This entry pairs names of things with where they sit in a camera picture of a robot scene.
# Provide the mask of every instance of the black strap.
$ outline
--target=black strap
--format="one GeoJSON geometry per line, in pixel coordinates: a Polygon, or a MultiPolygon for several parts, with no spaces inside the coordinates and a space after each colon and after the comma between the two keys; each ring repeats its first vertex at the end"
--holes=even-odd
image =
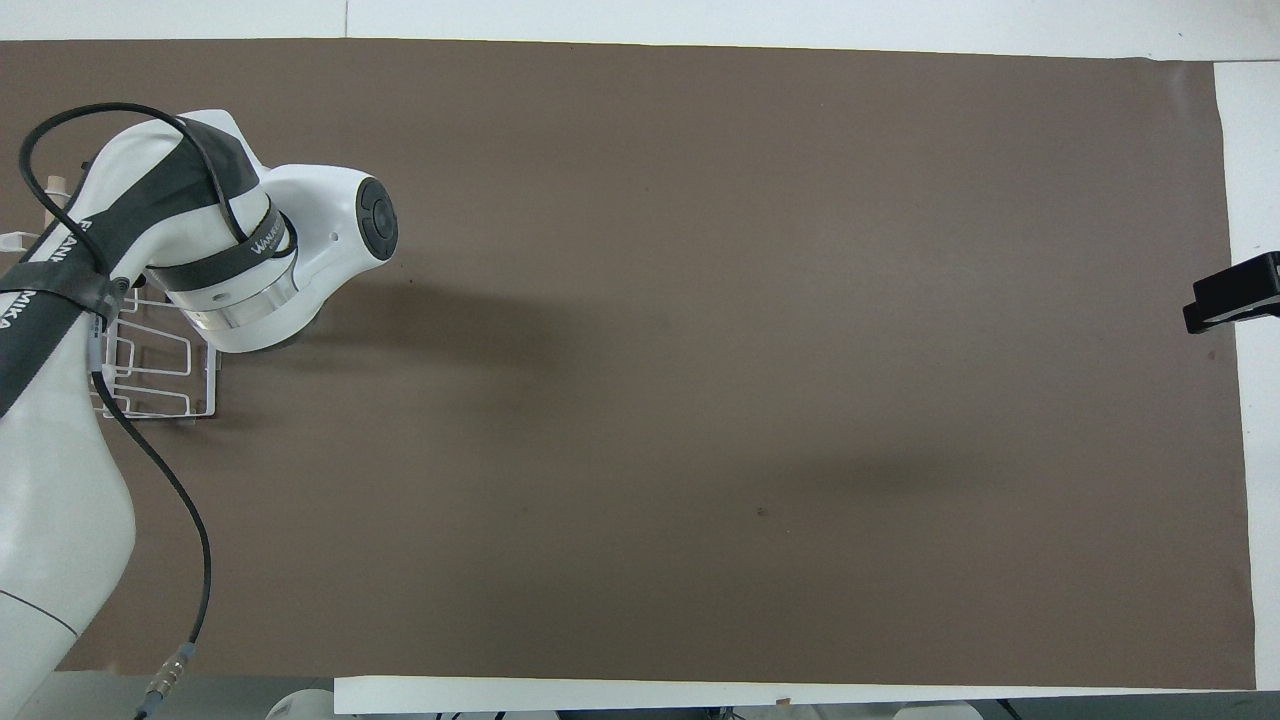
{"type": "MultiPolygon", "coordinates": [[[[184,265],[150,266],[147,270],[151,273],[151,278],[166,291],[183,292],[211,287],[274,258],[275,251],[279,250],[288,234],[291,234],[288,218],[276,210],[273,202],[268,206],[266,215],[262,217],[262,222],[257,224],[257,229],[253,231],[247,242],[241,242],[184,265]]],[[[297,241],[291,245],[289,251],[296,245],[297,241]]]]}
{"type": "Polygon", "coordinates": [[[18,263],[0,275],[0,292],[51,292],[70,300],[90,313],[101,315],[106,324],[115,322],[124,300],[124,287],[77,261],[18,263]]]}

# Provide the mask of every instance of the brown table surface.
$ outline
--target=brown table surface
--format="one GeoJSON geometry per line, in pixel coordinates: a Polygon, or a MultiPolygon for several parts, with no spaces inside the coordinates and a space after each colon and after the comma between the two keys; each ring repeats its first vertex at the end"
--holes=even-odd
{"type": "MultiPolygon", "coordinates": [[[[73,105],[215,106],[399,211],[302,342],[225,357],[216,419],[146,428],[214,539],[200,671],[1253,685],[1234,342],[1180,318],[1229,263],[1210,64],[273,40],[0,67],[5,168],[73,105]]],[[[198,555],[106,432],[138,544],[64,666],[150,673],[198,555]]]]}

